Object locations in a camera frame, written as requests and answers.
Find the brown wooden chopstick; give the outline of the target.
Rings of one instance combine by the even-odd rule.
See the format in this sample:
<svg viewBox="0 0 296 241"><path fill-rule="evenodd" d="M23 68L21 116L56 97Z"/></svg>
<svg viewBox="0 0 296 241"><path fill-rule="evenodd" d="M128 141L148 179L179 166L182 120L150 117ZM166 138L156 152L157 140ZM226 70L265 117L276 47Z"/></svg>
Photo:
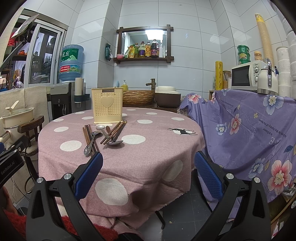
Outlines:
<svg viewBox="0 0 296 241"><path fill-rule="evenodd" d="M86 129L86 126L83 127L83 133L84 133L84 137L85 137L85 140L86 140L86 147L84 149L84 155L85 157L89 157L89 156L92 156L93 155L93 152L92 152L92 142L89 138L89 134L88 134L88 131Z"/></svg>
<svg viewBox="0 0 296 241"><path fill-rule="evenodd" d="M89 134L89 138L92 142L92 152L93 154L95 154L97 152L97 144L95 143L95 139L96 139L96 136L98 134L100 134L100 132L97 132L97 131L92 131L91 129L91 125L86 125L86 129L88 131L88 134Z"/></svg>

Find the translucent plastic spoon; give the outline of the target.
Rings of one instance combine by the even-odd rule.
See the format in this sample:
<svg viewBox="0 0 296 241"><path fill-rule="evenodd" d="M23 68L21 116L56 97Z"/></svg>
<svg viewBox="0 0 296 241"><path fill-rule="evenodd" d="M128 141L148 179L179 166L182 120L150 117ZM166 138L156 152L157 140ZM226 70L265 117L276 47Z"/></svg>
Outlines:
<svg viewBox="0 0 296 241"><path fill-rule="evenodd" d="M109 134L105 131L105 125L97 125L96 129L100 130L106 138L109 138Z"/></svg>

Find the black gold chopstick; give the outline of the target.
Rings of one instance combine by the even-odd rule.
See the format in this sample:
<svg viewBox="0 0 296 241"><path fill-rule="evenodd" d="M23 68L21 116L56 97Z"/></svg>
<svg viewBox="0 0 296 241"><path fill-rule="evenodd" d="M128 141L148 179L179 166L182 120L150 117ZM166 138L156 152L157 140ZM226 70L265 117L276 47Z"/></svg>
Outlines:
<svg viewBox="0 0 296 241"><path fill-rule="evenodd" d="M125 124L125 121L120 122L120 124L117 125L116 128L111 132L110 137L107 138L107 139L103 142L103 144L105 145L105 144L109 143L109 142L113 139L113 137L115 136L115 134L119 131L119 129L120 129L124 124Z"/></svg>

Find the dark wooden chopstick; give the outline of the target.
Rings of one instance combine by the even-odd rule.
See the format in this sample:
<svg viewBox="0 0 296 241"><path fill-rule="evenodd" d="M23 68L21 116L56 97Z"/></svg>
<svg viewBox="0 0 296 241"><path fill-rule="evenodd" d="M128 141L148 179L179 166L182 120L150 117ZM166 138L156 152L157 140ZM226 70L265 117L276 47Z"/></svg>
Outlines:
<svg viewBox="0 0 296 241"><path fill-rule="evenodd" d="M108 132L107 137L105 137L105 138L100 142L100 144L103 144L106 140L110 139L111 135L115 132L115 130L120 126L121 123L122 123L121 121L120 121L119 123L117 123L117 124L115 125L115 127L114 127L112 130L110 130L110 131Z"/></svg>

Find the steel spoon brown handle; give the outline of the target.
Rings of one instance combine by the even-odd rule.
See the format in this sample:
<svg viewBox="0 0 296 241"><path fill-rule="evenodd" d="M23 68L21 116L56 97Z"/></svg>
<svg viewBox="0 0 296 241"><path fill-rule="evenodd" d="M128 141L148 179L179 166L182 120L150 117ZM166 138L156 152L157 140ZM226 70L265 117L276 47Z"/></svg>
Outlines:
<svg viewBox="0 0 296 241"><path fill-rule="evenodd" d="M121 134L122 130L124 129L124 127L126 126L127 121L123 121L123 123L120 125L120 127L118 128L118 130L115 132L115 135L111 138L111 141L109 141L107 143L107 145L109 146L117 146L120 145L123 141L118 141L117 139L119 138L119 135Z"/></svg>

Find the dark wooden stool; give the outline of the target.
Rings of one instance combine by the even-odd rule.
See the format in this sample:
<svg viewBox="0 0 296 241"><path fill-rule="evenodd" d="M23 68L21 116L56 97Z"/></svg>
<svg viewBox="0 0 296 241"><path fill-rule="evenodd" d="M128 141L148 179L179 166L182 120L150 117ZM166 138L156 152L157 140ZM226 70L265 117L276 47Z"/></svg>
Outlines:
<svg viewBox="0 0 296 241"><path fill-rule="evenodd" d="M38 136L42 130L42 125L44 123L44 116L40 115L27 123L18 126L18 133L24 134L28 139L28 147L32 146L32 141L38 141Z"/></svg>

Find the cream cooking pot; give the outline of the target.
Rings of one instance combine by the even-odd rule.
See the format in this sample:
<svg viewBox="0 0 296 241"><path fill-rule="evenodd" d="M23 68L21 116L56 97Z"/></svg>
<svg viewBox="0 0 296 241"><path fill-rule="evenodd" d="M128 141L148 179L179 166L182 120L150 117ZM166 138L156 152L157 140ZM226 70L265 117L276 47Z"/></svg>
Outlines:
<svg viewBox="0 0 296 241"><path fill-rule="evenodd" d="M6 107L6 112L1 116L1 122L5 130L18 127L34 119L34 108L17 109L16 106L18 103L19 100L12 106Z"/></svg>

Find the purple floral cloth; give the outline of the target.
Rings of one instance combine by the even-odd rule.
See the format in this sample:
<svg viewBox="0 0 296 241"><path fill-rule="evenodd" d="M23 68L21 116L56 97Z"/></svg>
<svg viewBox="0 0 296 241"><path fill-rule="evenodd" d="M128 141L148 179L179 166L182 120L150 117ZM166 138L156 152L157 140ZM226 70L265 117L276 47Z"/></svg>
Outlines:
<svg viewBox="0 0 296 241"><path fill-rule="evenodd" d="M237 178L259 178L267 200L295 188L295 100L222 89L181 103L200 126L209 157Z"/></svg>

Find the water dispenser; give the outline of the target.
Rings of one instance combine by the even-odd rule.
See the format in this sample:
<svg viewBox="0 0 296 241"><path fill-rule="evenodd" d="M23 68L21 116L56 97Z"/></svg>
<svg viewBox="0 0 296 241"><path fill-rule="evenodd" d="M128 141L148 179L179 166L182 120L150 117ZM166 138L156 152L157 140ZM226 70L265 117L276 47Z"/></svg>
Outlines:
<svg viewBox="0 0 296 241"><path fill-rule="evenodd" d="M49 95L53 120L67 114L86 110L86 102L76 103L74 94L74 81L65 81L50 87Z"/></svg>

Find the pink polka dot tablecloth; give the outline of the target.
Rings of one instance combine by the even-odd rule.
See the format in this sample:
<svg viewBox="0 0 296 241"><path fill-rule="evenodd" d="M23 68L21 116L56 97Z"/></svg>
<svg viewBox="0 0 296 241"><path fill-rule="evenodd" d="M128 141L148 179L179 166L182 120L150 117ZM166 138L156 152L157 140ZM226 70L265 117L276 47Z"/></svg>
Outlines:
<svg viewBox="0 0 296 241"><path fill-rule="evenodd" d="M188 117L146 108L126 108L122 116L121 144L99 145L103 167L80 201L93 223L117 232L138 229L188 192L194 155L205 146L200 126ZM88 110L47 124L38 138L39 175L59 179L86 163L82 128L93 123Z"/></svg>

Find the blue water jug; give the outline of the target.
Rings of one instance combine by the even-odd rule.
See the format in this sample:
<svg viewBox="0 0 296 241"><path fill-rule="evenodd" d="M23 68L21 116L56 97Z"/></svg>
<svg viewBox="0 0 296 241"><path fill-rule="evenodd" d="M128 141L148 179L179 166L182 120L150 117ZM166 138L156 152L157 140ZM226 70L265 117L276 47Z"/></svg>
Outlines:
<svg viewBox="0 0 296 241"><path fill-rule="evenodd" d="M74 81L81 77L84 48L81 45L67 45L62 49L59 63L59 80Z"/></svg>

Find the beige plastic utensil holder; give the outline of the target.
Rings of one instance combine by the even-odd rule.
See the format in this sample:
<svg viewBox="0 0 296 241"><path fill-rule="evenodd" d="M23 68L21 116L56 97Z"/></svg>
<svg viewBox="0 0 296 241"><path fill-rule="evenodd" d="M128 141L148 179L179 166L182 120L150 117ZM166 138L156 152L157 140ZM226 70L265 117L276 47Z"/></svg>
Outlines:
<svg viewBox="0 0 296 241"><path fill-rule="evenodd" d="M93 88L91 94L95 124L122 121L123 88Z"/></svg>

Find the woven basin sink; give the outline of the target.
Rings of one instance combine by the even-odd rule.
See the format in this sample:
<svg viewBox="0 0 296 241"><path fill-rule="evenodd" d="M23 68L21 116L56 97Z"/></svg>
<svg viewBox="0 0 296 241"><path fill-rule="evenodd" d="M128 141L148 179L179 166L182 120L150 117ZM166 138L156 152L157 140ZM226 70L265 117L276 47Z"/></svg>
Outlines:
<svg viewBox="0 0 296 241"><path fill-rule="evenodd" d="M123 92L123 106L144 106L154 102L154 91L151 90L127 90Z"/></svg>

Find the white electric kettle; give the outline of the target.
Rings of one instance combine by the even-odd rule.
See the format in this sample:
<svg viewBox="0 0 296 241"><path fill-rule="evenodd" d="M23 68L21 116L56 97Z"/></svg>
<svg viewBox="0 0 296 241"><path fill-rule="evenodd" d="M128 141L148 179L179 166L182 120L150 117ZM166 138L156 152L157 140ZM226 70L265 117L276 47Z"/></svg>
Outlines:
<svg viewBox="0 0 296 241"><path fill-rule="evenodd" d="M260 70L257 83L257 93L266 95L278 95L278 79L272 69L270 59L266 59L267 65Z"/></svg>

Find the yellow soap bottle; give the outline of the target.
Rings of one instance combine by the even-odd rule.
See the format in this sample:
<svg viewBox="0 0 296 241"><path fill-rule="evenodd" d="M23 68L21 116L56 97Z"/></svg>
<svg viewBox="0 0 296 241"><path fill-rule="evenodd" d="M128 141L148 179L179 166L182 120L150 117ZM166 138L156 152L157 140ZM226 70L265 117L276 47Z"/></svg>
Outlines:
<svg viewBox="0 0 296 241"><path fill-rule="evenodd" d="M128 91L128 85L126 84L126 80L123 81L123 85L121 86L123 91Z"/></svg>

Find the white microwave oven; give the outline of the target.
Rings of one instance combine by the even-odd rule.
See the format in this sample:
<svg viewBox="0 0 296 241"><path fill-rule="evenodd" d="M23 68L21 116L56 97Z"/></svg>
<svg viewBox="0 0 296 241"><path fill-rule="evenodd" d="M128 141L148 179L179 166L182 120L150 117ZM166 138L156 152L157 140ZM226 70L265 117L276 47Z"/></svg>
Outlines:
<svg viewBox="0 0 296 241"><path fill-rule="evenodd" d="M230 88L257 92L260 71L266 68L267 64L261 60L235 66L231 69Z"/></svg>

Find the brown white rice cooker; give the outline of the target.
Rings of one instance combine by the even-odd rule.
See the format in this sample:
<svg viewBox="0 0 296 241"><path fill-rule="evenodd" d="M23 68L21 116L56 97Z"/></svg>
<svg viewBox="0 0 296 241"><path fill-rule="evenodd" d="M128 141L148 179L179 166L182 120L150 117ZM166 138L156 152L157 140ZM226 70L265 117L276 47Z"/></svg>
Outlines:
<svg viewBox="0 0 296 241"><path fill-rule="evenodd" d="M173 86L158 86L155 89L155 101L162 108L177 108L181 94Z"/></svg>

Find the yellow roll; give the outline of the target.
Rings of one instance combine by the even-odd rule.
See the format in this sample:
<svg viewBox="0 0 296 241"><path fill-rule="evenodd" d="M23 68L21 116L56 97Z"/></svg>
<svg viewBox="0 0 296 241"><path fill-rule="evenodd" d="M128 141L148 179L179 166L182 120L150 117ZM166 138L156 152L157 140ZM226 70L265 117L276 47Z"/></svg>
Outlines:
<svg viewBox="0 0 296 241"><path fill-rule="evenodd" d="M215 90L223 89L223 63L215 62Z"/></svg>

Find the brass faucet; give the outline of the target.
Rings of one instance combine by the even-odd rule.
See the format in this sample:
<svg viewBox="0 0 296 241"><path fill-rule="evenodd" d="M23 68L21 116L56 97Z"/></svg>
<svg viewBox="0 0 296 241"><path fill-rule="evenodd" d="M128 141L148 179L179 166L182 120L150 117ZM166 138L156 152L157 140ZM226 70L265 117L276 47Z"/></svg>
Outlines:
<svg viewBox="0 0 296 241"><path fill-rule="evenodd" d="M151 86L151 90L153 92L155 92L156 90L156 79L155 78L151 78L151 81L149 83L145 84L146 86Z"/></svg>

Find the paper cup stack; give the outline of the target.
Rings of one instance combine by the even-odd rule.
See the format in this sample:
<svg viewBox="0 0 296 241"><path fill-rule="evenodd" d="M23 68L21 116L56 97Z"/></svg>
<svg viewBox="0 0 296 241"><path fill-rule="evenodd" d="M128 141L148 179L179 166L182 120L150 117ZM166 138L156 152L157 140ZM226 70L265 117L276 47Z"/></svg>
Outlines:
<svg viewBox="0 0 296 241"><path fill-rule="evenodd" d="M271 61L271 66L274 65L274 57L273 57L273 50L271 47L270 36L264 22L263 17L259 13L255 13L255 18L262 42L263 52L266 59Z"/></svg>

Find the wooden wall shelf mirror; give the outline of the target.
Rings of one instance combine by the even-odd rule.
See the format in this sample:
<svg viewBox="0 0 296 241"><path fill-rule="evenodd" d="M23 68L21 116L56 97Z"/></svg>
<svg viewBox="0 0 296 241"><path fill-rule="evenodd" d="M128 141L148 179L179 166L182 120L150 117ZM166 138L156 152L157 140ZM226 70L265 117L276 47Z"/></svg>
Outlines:
<svg viewBox="0 0 296 241"><path fill-rule="evenodd" d="M114 62L119 64L127 61L164 61L171 63L171 33L174 27L120 27L117 53Z"/></svg>

